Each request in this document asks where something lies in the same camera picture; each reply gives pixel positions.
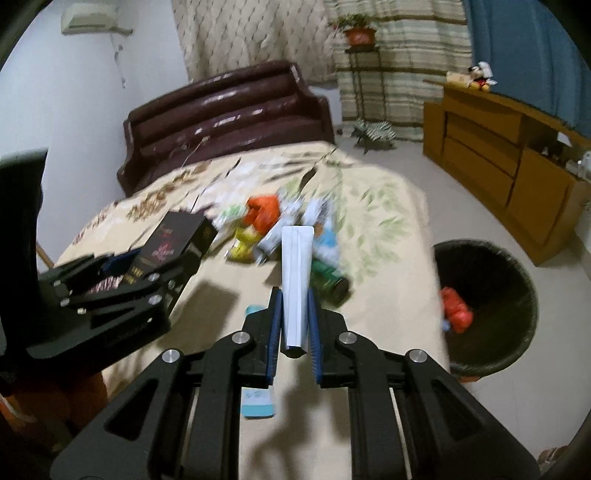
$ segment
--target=trash can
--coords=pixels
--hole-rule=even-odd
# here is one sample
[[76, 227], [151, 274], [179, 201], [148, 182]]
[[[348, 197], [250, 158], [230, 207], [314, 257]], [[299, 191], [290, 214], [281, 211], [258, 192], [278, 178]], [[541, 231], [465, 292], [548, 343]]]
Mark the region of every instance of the trash can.
[[474, 312], [464, 333], [445, 332], [452, 374], [479, 378], [507, 368], [527, 350], [538, 323], [530, 276], [490, 242], [449, 240], [434, 250], [441, 287], [455, 289]]

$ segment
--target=floral bedspread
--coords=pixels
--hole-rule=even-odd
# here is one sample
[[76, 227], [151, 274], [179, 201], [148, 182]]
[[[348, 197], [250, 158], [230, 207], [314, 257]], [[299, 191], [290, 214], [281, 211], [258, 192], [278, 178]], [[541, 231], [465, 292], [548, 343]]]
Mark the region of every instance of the floral bedspread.
[[[280, 187], [298, 190], [312, 169], [302, 194], [306, 199], [330, 195], [337, 205], [341, 268], [352, 280], [352, 296], [339, 309], [348, 328], [384, 350], [422, 348], [446, 367], [423, 193], [402, 176], [324, 142], [255, 150], [171, 172], [134, 197], [107, 206], [59, 262], [142, 245], [169, 209], [213, 205], [215, 213], [254, 194]], [[163, 350], [206, 349], [241, 328], [249, 305], [268, 303], [271, 288], [281, 285], [280, 265], [228, 263], [225, 251], [208, 253], [171, 315], [174, 326], [168, 334], [103, 372], [110, 394]], [[319, 390], [307, 357], [280, 355], [275, 417], [241, 421], [241, 477], [350, 478], [346, 391]]]

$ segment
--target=stuffed toy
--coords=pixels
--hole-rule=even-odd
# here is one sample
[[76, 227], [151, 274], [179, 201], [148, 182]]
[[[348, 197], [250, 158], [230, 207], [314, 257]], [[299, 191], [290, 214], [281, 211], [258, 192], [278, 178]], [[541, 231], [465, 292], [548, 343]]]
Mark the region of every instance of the stuffed toy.
[[492, 80], [491, 66], [487, 62], [479, 61], [478, 65], [470, 67], [469, 70], [472, 78], [470, 85], [468, 85], [470, 88], [490, 92], [491, 86], [496, 85], [496, 81]]

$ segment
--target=black box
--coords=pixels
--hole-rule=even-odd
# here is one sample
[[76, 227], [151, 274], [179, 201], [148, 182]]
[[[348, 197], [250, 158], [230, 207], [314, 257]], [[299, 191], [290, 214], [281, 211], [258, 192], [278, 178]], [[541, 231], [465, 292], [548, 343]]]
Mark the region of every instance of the black box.
[[203, 212], [168, 212], [135, 257], [122, 283], [133, 284], [145, 278], [184, 251], [201, 260], [216, 235], [217, 230]]

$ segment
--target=curtain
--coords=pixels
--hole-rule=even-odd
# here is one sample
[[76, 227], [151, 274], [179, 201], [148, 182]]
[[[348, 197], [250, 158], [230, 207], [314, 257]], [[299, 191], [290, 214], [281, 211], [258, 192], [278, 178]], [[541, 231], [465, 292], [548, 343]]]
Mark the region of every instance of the curtain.
[[193, 81], [268, 60], [296, 62], [308, 81], [334, 75], [323, 0], [172, 0], [172, 6]]
[[591, 137], [591, 70], [556, 17], [537, 0], [466, 0], [476, 59], [494, 91], [557, 116]]
[[[374, 53], [356, 55], [365, 118], [384, 120], [385, 103], [385, 119], [393, 124], [397, 138], [422, 140], [423, 102], [443, 95], [441, 87], [423, 83], [423, 79], [445, 81], [448, 70], [467, 73], [472, 62], [462, 1], [325, 0], [325, 4], [329, 22], [342, 15], [361, 13], [369, 15], [375, 24], [382, 67], [379, 68]], [[359, 114], [347, 48], [344, 36], [338, 35], [334, 40], [334, 58], [343, 120], [352, 121]]]

